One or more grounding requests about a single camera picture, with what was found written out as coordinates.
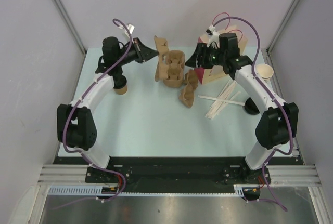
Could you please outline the pink kraft paper bag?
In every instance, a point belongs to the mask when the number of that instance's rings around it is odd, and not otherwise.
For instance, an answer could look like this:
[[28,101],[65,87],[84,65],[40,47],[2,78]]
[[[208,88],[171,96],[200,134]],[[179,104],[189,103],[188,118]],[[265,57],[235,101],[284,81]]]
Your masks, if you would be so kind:
[[[239,28],[236,24],[231,24],[231,20],[228,20],[227,25],[224,28],[219,28],[215,22],[217,20],[217,17],[215,17],[212,21],[212,25],[216,27],[216,31],[219,32],[219,34],[235,34],[237,37],[237,46],[239,48],[239,52],[242,55],[244,53],[245,47],[247,45],[248,39],[245,37],[243,31],[241,28]],[[198,38],[198,43],[204,43],[207,44],[208,36],[207,34],[203,34]],[[215,53],[215,59],[213,60],[214,66],[211,69],[204,69],[204,68],[195,68],[195,72],[197,73],[199,82],[203,84],[207,84],[209,82],[212,82],[214,80],[218,80],[220,78],[223,78],[226,74],[223,70],[223,64],[225,63],[225,56],[229,54],[229,50],[221,50],[220,47],[220,36],[219,36],[219,43],[218,46],[216,46],[216,43],[212,43],[210,45],[211,47],[214,47],[216,49]]]

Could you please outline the single brown paper cup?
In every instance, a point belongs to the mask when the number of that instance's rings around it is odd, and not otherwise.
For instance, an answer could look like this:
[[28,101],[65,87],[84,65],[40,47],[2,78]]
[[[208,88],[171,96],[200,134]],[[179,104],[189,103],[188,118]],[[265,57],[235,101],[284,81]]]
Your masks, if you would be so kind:
[[121,87],[115,87],[114,91],[117,95],[124,95],[127,92],[127,84],[124,84]]

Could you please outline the single brown pulp cup carrier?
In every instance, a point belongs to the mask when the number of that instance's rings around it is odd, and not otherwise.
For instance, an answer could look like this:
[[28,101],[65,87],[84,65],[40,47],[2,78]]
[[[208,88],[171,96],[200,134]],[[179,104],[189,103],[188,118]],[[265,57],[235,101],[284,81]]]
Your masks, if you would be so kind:
[[155,81],[168,78],[169,65],[164,61],[164,55],[169,52],[168,41],[165,38],[154,36],[156,50],[158,54],[158,63],[155,72]]

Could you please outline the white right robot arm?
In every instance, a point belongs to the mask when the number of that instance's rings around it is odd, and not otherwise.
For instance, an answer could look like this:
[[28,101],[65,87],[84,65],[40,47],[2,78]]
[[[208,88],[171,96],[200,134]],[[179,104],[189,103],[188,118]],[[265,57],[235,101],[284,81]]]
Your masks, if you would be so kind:
[[217,40],[217,46],[197,43],[194,53],[185,64],[205,69],[222,66],[224,73],[246,91],[258,108],[261,118],[255,129],[257,141],[245,157],[247,166],[240,170],[241,179],[252,183],[259,176],[258,169],[268,163],[279,147],[286,143],[293,144],[299,109],[295,103],[287,103],[275,94],[257,75],[254,61],[241,55],[235,33],[220,34]]

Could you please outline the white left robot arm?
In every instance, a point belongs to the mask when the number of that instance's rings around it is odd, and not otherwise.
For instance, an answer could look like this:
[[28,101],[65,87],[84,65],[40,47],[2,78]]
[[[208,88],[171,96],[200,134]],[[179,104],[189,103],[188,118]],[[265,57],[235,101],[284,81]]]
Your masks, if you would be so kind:
[[127,91],[127,79],[122,67],[130,62],[145,63],[158,56],[158,51],[144,45],[139,38],[124,44],[116,37],[102,41],[102,56],[98,60],[93,82],[81,97],[57,108],[57,138],[68,153],[79,153],[98,167],[97,177],[110,182],[115,170],[109,166],[110,156],[96,143],[97,128],[93,114],[108,92],[122,95]]

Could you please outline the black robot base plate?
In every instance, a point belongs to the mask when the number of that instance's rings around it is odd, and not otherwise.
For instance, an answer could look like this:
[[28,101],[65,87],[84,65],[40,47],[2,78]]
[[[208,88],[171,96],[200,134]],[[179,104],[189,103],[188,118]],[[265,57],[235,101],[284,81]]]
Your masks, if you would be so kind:
[[229,193],[235,184],[270,181],[274,168],[303,165],[298,157],[274,157],[265,169],[257,170],[247,168],[243,157],[114,157],[105,172],[86,168],[83,180],[108,186],[107,193],[115,191],[116,186],[124,186],[126,193]]

